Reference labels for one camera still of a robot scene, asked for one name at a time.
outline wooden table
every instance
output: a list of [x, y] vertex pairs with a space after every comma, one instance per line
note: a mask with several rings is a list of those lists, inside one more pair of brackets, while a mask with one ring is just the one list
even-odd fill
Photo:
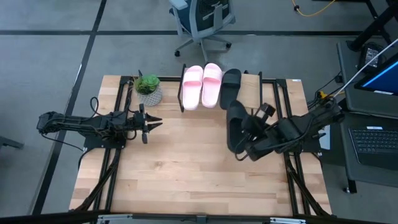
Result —
[[[114, 109], [120, 76], [106, 75], [99, 91], [99, 113]], [[307, 112], [300, 80], [286, 80], [293, 114]], [[113, 194], [112, 212], [209, 215], [291, 216], [292, 209], [282, 154], [272, 153], [256, 162], [234, 158], [226, 146], [226, 111], [219, 106], [181, 113], [177, 101], [179, 82], [161, 82], [162, 102], [146, 107], [163, 125], [128, 141], [122, 150]], [[262, 84], [263, 102], [275, 106], [273, 87]], [[259, 77], [243, 75], [238, 99], [248, 111], [259, 106]], [[286, 116], [282, 89], [280, 101]], [[131, 109], [139, 100], [133, 91]], [[277, 115], [268, 123], [277, 121]], [[82, 160], [70, 208], [79, 206], [100, 176], [104, 149], [89, 152]], [[319, 161], [301, 155], [305, 183], [327, 212], [330, 205]], [[104, 208], [107, 186], [100, 208]], [[296, 186], [299, 211], [303, 212]]]

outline pink slipper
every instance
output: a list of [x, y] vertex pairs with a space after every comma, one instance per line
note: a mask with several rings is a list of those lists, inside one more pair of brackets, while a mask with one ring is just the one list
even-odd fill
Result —
[[218, 101], [220, 93], [223, 71], [214, 63], [209, 63], [203, 72], [203, 91], [201, 94], [201, 103], [207, 108], [213, 108]]
[[195, 65], [187, 69], [182, 82], [182, 105], [186, 110], [195, 110], [199, 105], [203, 69]]

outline black slipper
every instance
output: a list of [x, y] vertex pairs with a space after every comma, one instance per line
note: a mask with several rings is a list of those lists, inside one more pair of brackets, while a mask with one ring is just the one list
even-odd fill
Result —
[[241, 87], [242, 73], [238, 69], [230, 69], [225, 72], [220, 90], [220, 107], [227, 110], [229, 104], [238, 97]]
[[226, 142], [228, 149], [240, 154], [244, 151], [246, 141], [242, 133], [242, 121], [249, 116], [244, 106], [238, 100], [233, 100], [226, 111]]

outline gray office chair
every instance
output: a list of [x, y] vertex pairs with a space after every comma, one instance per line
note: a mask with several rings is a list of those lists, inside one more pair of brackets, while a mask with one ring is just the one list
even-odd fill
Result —
[[175, 49], [174, 55], [180, 56], [180, 49], [199, 43], [201, 50], [208, 62], [203, 40], [215, 40], [226, 44], [229, 49], [232, 45], [224, 39], [214, 36], [215, 33], [235, 23], [233, 4], [230, 0], [169, 0], [172, 8], [170, 13], [174, 15], [177, 23], [177, 32], [183, 36], [183, 30], [190, 34], [191, 39]]

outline black keyboard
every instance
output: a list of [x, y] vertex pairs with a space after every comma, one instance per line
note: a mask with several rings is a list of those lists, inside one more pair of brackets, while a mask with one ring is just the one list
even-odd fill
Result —
[[350, 128], [349, 133], [359, 163], [398, 169], [398, 128]]

